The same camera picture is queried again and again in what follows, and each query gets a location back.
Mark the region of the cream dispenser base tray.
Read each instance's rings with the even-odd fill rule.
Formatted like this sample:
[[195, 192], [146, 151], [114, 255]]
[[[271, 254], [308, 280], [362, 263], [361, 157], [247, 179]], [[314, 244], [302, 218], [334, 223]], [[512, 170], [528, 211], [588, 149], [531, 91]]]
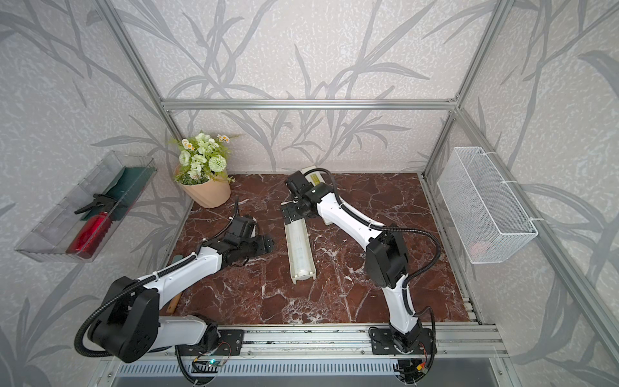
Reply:
[[299, 219], [285, 225], [285, 237], [290, 263], [290, 277], [294, 285], [316, 279], [317, 270], [311, 251], [306, 221]]

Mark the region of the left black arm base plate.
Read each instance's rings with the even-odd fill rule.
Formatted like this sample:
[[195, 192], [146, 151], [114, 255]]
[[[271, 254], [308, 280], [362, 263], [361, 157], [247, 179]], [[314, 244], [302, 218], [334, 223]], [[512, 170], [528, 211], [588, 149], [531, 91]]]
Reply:
[[194, 346], [200, 355], [238, 356], [240, 354], [245, 331], [210, 330]]

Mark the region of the cream dispenser lid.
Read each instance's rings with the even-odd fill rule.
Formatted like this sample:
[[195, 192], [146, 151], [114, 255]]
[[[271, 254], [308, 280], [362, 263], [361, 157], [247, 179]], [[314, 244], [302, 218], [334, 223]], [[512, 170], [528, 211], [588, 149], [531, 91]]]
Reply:
[[318, 212], [317, 205], [319, 203], [328, 203], [330, 205], [335, 205], [337, 203], [335, 199], [335, 195], [333, 192], [328, 192], [328, 189], [332, 189], [330, 185], [327, 185], [322, 174], [319, 171], [314, 171], [311, 174], [308, 174], [308, 171], [316, 169], [315, 165], [311, 167], [303, 169], [301, 172], [304, 174], [306, 180], [313, 186], [312, 189], [306, 191], [306, 196], [303, 196], [299, 203], [303, 203], [304, 205], [309, 207], [309, 218], [316, 218], [320, 216], [326, 226], [332, 225], [330, 219], [324, 218]]

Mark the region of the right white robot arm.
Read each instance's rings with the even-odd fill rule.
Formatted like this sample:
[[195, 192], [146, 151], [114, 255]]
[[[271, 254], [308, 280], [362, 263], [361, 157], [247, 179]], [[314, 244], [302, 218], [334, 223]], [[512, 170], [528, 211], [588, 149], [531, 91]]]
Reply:
[[[385, 296], [395, 347], [403, 354], [412, 352], [422, 335], [420, 316], [430, 308], [421, 312], [414, 309], [408, 285], [439, 261], [439, 239], [424, 230], [386, 226], [361, 213], [341, 198], [335, 178], [327, 169], [297, 171], [287, 177], [285, 185], [291, 195], [291, 200], [281, 205], [285, 222], [321, 218], [346, 232], [365, 251], [365, 271]], [[435, 245], [432, 260], [413, 273], [408, 273], [405, 233], [423, 235]]]

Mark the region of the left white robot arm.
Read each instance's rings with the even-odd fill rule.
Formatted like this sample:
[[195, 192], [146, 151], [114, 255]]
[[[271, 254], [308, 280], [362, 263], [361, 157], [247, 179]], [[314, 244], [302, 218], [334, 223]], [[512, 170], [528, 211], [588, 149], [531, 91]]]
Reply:
[[214, 351], [221, 341], [216, 322], [201, 315], [162, 316], [161, 310], [202, 279], [274, 248], [273, 238], [258, 232], [253, 217], [234, 211], [219, 233], [180, 261], [137, 279], [114, 281], [102, 304], [77, 330], [75, 351], [88, 358], [115, 356], [127, 364], [167, 348]]

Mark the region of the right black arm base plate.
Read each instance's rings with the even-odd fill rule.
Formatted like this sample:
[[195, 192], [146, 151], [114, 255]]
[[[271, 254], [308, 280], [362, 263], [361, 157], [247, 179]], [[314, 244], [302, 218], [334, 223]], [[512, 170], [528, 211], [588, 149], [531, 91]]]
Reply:
[[373, 355], [434, 355], [435, 335], [430, 328], [416, 326], [402, 334], [395, 328], [369, 327]]

